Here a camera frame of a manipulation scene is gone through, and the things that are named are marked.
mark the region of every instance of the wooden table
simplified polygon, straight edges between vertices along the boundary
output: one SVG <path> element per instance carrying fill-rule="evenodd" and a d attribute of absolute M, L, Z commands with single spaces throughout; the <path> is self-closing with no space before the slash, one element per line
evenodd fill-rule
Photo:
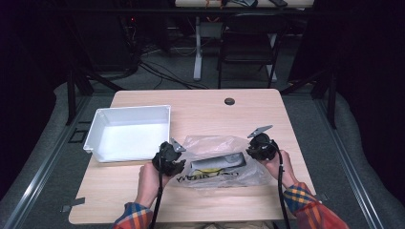
<path fill-rule="evenodd" d="M 234 105 L 224 104 L 228 97 L 235 99 Z M 170 135 L 179 143 L 183 143 L 188 135 L 233 135 L 247 138 L 257 127 L 273 125 L 266 133 L 277 142 L 280 149 L 290 153 L 298 180 L 304 181 L 315 193 L 278 91 L 123 91 L 116 93 L 111 107 L 166 104 L 172 106 Z M 69 221 L 73 224 L 112 223 L 121 216 L 124 203 L 134 201 L 136 197 L 142 163 L 98 163 L 92 157 L 76 196 L 85 198 L 85 203 L 73 207 Z M 270 185 L 219 188 L 209 195 L 191 188 L 167 186 L 157 222 L 282 218 L 277 181 L 273 179 Z"/>

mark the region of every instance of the small round object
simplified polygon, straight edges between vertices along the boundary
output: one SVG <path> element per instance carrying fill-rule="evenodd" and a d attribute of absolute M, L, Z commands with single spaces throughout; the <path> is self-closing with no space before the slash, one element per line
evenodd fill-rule
<path fill-rule="evenodd" d="M 225 99 L 225 104 L 231 106 L 231 105 L 235 104 L 235 99 L 233 99 L 233 98 L 226 98 L 226 99 Z"/>

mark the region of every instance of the plaid shirt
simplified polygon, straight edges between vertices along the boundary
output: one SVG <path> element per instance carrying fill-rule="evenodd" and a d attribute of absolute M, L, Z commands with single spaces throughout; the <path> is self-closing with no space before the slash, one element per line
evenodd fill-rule
<path fill-rule="evenodd" d="M 289 211 L 297 217 L 300 229 L 349 228 L 333 211 L 320 203 L 303 182 L 286 189 L 284 199 Z M 135 202 L 125 204 L 124 214 L 116 220 L 114 229 L 147 228 L 153 212 Z"/>

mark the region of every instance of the plastic bag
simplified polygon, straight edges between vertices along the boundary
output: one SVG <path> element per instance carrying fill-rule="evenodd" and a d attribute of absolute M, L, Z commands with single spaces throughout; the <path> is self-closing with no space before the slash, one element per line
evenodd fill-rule
<path fill-rule="evenodd" d="M 257 160 L 251 158 L 245 149 L 247 139 L 236 136 L 188 136 L 182 147 L 186 149 L 179 160 L 186 159 L 184 170 L 173 177 L 168 185 L 190 188 L 220 188 L 266 185 L 272 180 L 268 170 Z M 191 162 L 215 156 L 227 156 L 242 152 L 245 166 L 228 168 L 209 175 L 191 175 Z"/>

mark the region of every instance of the white tray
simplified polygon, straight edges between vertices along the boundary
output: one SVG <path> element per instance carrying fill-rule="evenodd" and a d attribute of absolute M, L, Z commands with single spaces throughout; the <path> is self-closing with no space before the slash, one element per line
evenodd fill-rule
<path fill-rule="evenodd" d="M 152 159 L 169 141 L 170 105 L 98 109 L 83 149 L 99 162 Z"/>

